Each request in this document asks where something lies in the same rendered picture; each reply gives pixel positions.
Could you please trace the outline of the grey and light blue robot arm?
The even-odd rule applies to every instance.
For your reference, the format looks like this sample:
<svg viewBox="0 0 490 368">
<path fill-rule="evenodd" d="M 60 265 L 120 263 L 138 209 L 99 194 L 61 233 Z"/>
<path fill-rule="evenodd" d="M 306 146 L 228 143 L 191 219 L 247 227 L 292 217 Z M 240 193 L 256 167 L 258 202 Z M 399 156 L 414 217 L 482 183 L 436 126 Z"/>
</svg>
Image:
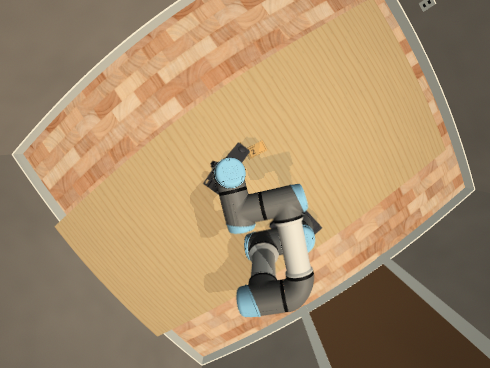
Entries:
<svg viewBox="0 0 490 368">
<path fill-rule="evenodd" d="M 242 162 L 249 152 L 238 142 L 218 162 L 213 176 L 230 233 L 252 231 L 255 222 L 269 219 L 277 226 L 245 236 L 251 277 L 248 285 L 237 289 L 237 307 L 243 317 L 292 312 L 306 302 L 314 284 L 308 252 L 314 247 L 315 234 L 311 219 L 302 213 L 308 209 L 307 199 L 301 184 L 248 194 Z M 276 278 L 278 253 L 284 257 L 286 279 Z"/>
</svg>

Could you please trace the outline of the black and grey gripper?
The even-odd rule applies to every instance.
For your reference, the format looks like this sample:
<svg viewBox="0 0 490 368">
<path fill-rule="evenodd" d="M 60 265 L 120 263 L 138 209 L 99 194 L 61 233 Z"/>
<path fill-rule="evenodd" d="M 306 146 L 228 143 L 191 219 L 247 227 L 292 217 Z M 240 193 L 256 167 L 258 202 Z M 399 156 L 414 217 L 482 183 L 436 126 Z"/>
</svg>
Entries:
<svg viewBox="0 0 490 368">
<path fill-rule="evenodd" d="M 214 180 L 213 180 L 213 171 L 214 171 L 214 169 L 215 169 L 215 167 L 216 167 L 216 165 L 217 165 L 217 163 L 218 163 L 218 162 L 217 162 L 216 164 L 215 164 L 215 163 L 216 163 L 216 161 L 212 161 L 212 162 L 211 162 L 211 164 L 210 164 L 210 165 L 211 165 L 211 168 L 212 168 L 212 170 L 211 170 L 212 172 L 209 174 L 209 176 L 206 178 L 206 180 L 204 181 L 204 183 L 203 183 L 203 184 L 204 184 L 205 186 L 207 186 L 208 188 L 210 188 L 211 190 L 213 190 L 215 193 L 217 193 L 217 194 L 219 195 L 219 193 L 218 193 L 218 189 L 217 189 L 217 185 L 216 185 L 216 183 L 215 183 L 215 182 L 214 182 Z M 214 168 L 213 168 L 213 167 L 214 167 Z M 211 180 L 211 179 L 212 179 L 212 180 Z M 209 181 L 208 181 L 208 183 L 206 184 L 206 181 L 207 181 L 207 180 L 209 180 Z M 211 181 L 212 181 L 212 182 L 211 182 Z M 209 184 L 210 184 L 210 185 L 209 185 Z"/>
</svg>

